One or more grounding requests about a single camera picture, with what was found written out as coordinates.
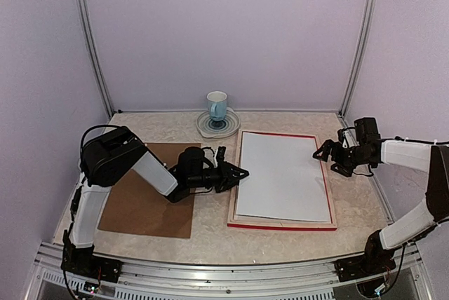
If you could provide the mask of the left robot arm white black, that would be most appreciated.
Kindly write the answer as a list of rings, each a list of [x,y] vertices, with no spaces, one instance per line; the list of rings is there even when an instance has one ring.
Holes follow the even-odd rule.
[[[98,269],[93,255],[95,228],[100,211],[112,187],[133,170],[172,203],[195,193],[222,193],[249,176],[249,171],[225,160],[225,147],[206,157],[206,150],[186,148],[177,164],[168,168],[128,127],[106,125],[106,132],[93,139],[81,139],[79,186],[70,207],[71,224],[63,235],[63,268],[77,268],[83,275]]]

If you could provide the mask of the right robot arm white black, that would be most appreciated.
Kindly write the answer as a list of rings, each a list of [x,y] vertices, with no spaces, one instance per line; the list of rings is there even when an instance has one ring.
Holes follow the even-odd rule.
[[[313,158],[332,161],[345,177],[360,165],[380,167],[375,181],[385,194],[394,222],[369,235],[363,254],[338,259],[340,280],[384,273],[396,267],[395,251],[435,229],[448,218],[448,143],[381,139],[345,147],[326,140]]]

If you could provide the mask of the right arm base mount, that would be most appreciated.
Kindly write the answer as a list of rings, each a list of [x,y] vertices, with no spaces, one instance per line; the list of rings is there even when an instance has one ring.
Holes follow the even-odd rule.
[[[395,251],[385,250],[381,244],[367,243],[363,254],[338,259],[334,263],[339,281],[346,282],[394,270]]]

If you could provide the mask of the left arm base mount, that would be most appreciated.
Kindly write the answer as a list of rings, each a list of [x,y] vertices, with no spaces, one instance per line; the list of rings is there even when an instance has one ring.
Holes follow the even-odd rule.
[[[117,283],[123,262],[117,259],[99,256],[62,259],[61,269],[83,277],[99,280],[100,282]]]

